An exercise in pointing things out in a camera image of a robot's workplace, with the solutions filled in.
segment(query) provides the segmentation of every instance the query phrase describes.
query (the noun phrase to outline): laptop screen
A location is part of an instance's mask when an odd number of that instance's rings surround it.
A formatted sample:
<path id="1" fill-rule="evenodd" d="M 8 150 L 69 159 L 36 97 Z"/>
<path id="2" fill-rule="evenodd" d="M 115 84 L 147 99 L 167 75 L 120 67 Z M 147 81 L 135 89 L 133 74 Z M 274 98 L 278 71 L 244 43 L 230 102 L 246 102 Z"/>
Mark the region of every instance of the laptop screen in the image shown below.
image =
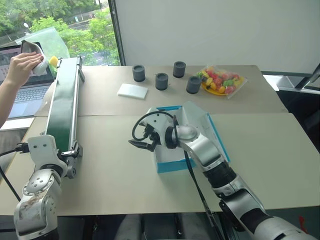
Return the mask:
<path id="1" fill-rule="evenodd" d="M 12 57 L 21 53 L 21 45 L 7 46 L 0 48 L 0 84 L 5 80 L 10 60 Z M 35 75 L 31 72 L 29 80 L 26 82 L 24 86 L 36 85 L 36 84 L 45 84 L 52 83 L 54 81 L 54 77 L 49 69 L 46 68 L 45 72 L 42 75 Z"/>

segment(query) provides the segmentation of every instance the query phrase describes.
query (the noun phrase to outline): person's arm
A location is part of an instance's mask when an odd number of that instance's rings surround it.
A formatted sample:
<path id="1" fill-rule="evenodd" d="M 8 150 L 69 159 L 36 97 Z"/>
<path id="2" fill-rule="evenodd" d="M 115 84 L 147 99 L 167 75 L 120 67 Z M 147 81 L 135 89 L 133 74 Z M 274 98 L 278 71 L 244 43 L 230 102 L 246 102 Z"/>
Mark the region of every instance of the person's arm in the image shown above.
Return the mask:
<path id="1" fill-rule="evenodd" d="M 8 74 L 0 85 L 0 127 L 11 112 L 19 88 L 27 82 L 31 70 L 43 58 L 35 52 L 21 53 L 11 58 Z"/>

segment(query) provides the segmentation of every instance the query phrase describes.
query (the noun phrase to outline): white wall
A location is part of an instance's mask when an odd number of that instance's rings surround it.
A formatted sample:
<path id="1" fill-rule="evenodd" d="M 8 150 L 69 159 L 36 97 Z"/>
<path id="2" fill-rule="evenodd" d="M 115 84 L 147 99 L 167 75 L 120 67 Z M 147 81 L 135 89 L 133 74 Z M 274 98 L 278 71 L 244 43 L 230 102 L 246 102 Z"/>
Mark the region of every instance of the white wall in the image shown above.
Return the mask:
<path id="1" fill-rule="evenodd" d="M 311 73 L 320 0 L 116 0 L 127 65 L 258 65 Z"/>

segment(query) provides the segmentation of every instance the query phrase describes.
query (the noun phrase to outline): laptop keyboard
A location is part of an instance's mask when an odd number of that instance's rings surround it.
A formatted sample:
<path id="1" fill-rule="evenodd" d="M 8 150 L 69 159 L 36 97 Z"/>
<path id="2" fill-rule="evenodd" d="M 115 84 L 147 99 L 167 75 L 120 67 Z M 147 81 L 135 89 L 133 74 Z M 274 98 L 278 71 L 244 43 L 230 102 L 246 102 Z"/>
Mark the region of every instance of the laptop keyboard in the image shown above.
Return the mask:
<path id="1" fill-rule="evenodd" d="M 18 91 L 14 103 L 43 99 L 48 88 L 36 88 Z"/>

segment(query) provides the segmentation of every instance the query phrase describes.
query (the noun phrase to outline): laptop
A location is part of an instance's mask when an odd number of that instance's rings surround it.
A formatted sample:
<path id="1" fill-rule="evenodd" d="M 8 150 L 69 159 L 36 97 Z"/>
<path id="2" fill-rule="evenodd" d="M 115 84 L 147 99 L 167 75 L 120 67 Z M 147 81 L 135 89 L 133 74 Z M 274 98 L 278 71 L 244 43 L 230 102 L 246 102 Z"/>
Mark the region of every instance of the laptop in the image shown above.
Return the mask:
<path id="1" fill-rule="evenodd" d="M 21 45 L 0 48 L 0 85 L 8 74 L 10 59 L 20 53 Z M 54 77 L 49 67 L 46 68 L 42 75 L 35 75 L 31 72 L 26 84 L 18 91 L 8 118 L 21 118 L 35 115 L 42 104 L 46 91 L 53 81 Z"/>

